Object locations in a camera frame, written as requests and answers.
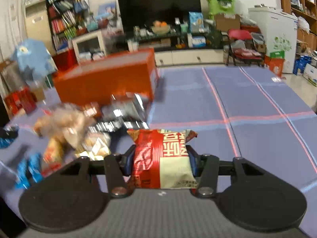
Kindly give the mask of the red snack bag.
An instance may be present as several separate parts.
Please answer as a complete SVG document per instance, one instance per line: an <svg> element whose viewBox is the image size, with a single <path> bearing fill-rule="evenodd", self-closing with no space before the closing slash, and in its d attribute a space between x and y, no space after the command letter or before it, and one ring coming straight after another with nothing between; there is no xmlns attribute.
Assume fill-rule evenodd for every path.
<svg viewBox="0 0 317 238"><path fill-rule="evenodd" d="M131 189L195 189L186 143L197 136L192 130L127 131L134 141L132 173L128 181Z"/></svg>

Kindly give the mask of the silver foil snack bag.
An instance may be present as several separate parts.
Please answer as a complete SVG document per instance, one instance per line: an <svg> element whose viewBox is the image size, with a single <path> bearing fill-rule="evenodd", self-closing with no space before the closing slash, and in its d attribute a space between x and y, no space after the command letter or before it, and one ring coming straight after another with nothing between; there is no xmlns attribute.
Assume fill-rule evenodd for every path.
<svg viewBox="0 0 317 238"><path fill-rule="evenodd" d="M119 130L148 129L147 110L150 100L139 93L112 95L109 105L101 107L102 116L88 130L93 133L114 133Z"/></svg>

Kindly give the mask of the blue snack packet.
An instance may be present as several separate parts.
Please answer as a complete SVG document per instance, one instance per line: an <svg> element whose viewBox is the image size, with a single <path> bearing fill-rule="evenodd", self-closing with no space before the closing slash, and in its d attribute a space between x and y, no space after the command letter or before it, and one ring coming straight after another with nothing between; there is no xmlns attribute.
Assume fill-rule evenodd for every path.
<svg viewBox="0 0 317 238"><path fill-rule="evenodd" d="M40 183L44 178L41 173L42 155L32 154L20 161L17 166L16 189L28 189L33 183Z"/></svg>

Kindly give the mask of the clear bread bag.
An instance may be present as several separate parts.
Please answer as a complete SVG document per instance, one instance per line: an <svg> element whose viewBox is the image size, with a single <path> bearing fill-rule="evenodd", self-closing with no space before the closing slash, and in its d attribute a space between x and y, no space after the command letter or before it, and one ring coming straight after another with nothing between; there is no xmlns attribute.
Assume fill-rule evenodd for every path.
<svg viewBox="0 0 317 238"><path fill-rule="evenodd" d="M77 148L83 141L88 127L96 120L89 112L74 104L52 106L48 113L38 118L33 130L38 136L56 138Z"/></svg>

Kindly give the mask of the blue plaid tablecloth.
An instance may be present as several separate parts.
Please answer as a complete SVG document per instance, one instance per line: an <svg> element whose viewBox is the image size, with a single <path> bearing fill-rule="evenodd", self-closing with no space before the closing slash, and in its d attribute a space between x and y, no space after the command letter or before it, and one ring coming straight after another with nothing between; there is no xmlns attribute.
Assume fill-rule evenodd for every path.
<svg viewBox="0 0 317 238"><path fill-rule="evenodd" d="M316 237L316 114L259 67L163 68L151 128L192 129L191 146L221 160L246 159L306 197L299 228L273 237ZM61 237L261 237L228 221L189 191L136 191L110 202L91 224Z"/></svg>

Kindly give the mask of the orange cardboard box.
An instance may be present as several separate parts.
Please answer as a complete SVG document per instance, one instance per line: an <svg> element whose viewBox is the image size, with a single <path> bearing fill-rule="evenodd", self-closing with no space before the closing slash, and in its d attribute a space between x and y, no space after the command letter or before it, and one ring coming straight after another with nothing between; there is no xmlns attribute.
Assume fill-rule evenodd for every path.
<svg viewBox="0 0 317 238"><path fill-rule="evenodd" d="M61 102L106 105L113 97L138 93L154 100L159 80L154 49L121 52L78 64L53 78Z"/></svg>

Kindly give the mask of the white tv cabinet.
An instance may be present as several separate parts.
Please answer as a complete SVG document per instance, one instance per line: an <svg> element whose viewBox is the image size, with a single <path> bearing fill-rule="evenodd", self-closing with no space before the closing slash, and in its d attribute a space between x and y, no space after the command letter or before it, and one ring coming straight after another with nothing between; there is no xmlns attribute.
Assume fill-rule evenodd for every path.
<svg viewBox="0 0 317 238"><path fill-rule="evenodd" d="M155 52L157 67L223 63L222 49L188 49Z"/></svg>

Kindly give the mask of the white microwave cabinet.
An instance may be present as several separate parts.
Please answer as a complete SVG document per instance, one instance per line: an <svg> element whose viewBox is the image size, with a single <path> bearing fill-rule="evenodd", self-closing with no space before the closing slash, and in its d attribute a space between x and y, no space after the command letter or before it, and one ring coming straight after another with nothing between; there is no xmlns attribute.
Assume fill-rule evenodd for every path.
<svg viewBox="0 0 317 238"><path fill-rule="evenodd" d="M96 30L78 36L72 40L76 60L79 64L96 61L108 56L106 32Z"/></svg>

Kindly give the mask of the blue shark plush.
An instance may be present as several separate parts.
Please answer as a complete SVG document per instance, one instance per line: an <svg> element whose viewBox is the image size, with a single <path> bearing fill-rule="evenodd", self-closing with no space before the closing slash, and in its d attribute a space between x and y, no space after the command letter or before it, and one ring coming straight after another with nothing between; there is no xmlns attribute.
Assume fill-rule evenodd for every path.
<svg viewBox="0 0 317 238"><path fill-rule="evenodd" d="M40 40L25 39L19 43L11 60L17 62L19 71L27 83L42 81L46 76L57 71L51 54Z"/></svg>

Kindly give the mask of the brown cardboard box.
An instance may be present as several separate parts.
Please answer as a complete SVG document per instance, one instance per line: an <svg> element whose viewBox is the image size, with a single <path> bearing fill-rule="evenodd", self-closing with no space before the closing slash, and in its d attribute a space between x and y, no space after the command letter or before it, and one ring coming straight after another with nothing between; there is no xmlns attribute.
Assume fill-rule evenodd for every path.
<svg viewBox="0 0 317 238"><path fill-rule="evenodd" d="M239 14L216 14L214 20L215 28L221 32L240 29L241 26Z"/></svg>

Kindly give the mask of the fruit bowl with oranges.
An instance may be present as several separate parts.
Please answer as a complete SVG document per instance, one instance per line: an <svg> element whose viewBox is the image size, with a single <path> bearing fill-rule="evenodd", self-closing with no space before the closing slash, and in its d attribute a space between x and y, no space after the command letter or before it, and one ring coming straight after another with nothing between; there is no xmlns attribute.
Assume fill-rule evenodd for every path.
<svg viewBox="0 0 317 238"><path fill-rule="evenodd" d="M165 35L170 32L170 25L166 22L160 22L158 20L153 22L151 27L152 32L156 35Z"/></svg>

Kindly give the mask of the white chest freezer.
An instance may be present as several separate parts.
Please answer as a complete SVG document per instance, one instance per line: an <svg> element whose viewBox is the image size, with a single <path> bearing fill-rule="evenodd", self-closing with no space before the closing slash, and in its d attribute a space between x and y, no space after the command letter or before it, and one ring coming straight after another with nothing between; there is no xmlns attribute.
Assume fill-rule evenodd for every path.
<svg viewBox="0 0 317 238"><path fill-rule="evenodd" d="M296 56L298 18L282 9L253 7L249 17L255 21L264 36L266 55L284 60L282 73L292 74Z"/></svg>

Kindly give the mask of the white air conditioner unit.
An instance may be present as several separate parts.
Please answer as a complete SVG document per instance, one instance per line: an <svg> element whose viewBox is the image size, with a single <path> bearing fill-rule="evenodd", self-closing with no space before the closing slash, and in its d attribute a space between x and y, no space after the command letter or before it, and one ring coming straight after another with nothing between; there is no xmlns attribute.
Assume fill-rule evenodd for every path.
<svg viewBox="0 0 317 238"><path fill-rule="evenodd" d="M51 55L56 54L52 42L45 0L25 6L25 29L27 38L42 41Z"/></svg>

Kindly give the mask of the black flat television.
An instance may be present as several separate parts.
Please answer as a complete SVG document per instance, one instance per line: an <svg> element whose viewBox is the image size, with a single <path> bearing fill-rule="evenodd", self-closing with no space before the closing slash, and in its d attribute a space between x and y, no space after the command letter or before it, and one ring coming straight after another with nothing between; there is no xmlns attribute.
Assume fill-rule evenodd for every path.
<svg viewBox="0 0 317 238"><path fill-rule="evenodd" d="M174 25L189 20L190 12L201 12L201 0L118 0L122 27L132 35L134 27L151 27L155 21Z"/></svg>

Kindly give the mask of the black bookshelf with books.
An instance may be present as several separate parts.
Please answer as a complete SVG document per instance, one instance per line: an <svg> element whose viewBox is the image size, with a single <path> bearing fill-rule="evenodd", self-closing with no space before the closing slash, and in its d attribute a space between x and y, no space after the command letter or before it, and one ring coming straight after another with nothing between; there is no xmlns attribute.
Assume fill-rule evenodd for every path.
<svg viewBox="0 0 317 238"><path fill-rule="evenodd" d="M53 48L56 52L69 48L84 22L87 9L83 0L45 0Z"/></svg>

